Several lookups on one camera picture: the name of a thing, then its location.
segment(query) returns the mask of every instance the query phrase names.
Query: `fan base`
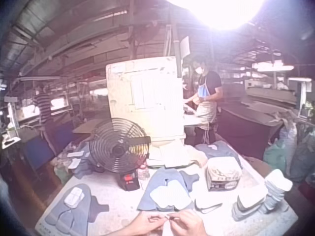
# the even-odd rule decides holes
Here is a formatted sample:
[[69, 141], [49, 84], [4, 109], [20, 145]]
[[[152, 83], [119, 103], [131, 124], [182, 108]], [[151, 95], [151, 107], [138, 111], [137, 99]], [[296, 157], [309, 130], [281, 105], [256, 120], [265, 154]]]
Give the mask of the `fan base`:
[[120, 175], [121, 187], [125, 191], [134, 191], [140, 188], [137, 172]]

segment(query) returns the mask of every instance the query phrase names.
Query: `face mask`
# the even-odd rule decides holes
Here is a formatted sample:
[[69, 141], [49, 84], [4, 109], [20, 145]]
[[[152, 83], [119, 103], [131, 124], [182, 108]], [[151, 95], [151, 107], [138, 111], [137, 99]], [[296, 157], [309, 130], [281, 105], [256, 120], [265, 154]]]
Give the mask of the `face mask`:
[[198, 67], [195, 71], [196, 71], [196, 73], [199, 74], [199, 75], [201, 75], [201, 74], [203, 73], [203, 69], [201, 68], [201, 66]]

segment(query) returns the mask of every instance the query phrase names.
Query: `ceiling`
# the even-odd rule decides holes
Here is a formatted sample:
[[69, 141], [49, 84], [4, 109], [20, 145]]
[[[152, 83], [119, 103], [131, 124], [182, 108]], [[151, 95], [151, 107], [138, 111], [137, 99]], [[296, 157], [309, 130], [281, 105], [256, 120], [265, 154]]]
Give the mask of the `ceiling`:
[[[0, 79], [7, 90], [20, 94], [32, 86], [16, 83], [19, 76], [62, 76], [61, 83], [105, 77], [107, 64], [130, 58], [131, 26], [133, 36], [142, 40], [137, 58], [162, 56], [170, 16], [179, 38], [189, 36], [194, 54], [210, 55], [213, 48], [220, 63], [250, 65], [276, 52], [288, 63], [303, 64], [302, 75], [314, 75], [314, 66], [305, 65], [315, 64], [312, 0], [266, 0], [250, 24], [232, 31], [209, 30], [165, 0], [134, 0], [130, 17], [129, 2], [2, 0]], [[152, 26], [155, 20], [157, 27]]]

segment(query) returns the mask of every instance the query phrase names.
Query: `fan guard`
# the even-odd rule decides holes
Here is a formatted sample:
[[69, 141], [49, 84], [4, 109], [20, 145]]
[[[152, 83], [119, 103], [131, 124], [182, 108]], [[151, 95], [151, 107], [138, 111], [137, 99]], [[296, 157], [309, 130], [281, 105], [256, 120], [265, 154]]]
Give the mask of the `fan guard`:
[[90, 141], [93, 160], [104, 169], [125, 174], [143, 164], [149, 155], [151, 139], [136, 123], [113, 118], [94, 129]]

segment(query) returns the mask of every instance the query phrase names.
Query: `hand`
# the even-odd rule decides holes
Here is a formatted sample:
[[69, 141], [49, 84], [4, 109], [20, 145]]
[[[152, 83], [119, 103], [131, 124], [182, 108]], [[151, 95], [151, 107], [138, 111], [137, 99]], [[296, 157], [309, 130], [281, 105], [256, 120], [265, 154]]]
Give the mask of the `hand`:
[[145, 235], [163, 226], [166, 221], [167, 218], [163, 214], [142, 211], [130, 225], [126, 226], [125, 230], [129, 236]]
[[193, 210], [168, 214], [175, 236], [207, 236], [202, 219]]
[[193, 99], [194, 104], [199, 105], [202, 103], [205, 99], [203, 97], [196, 97]]

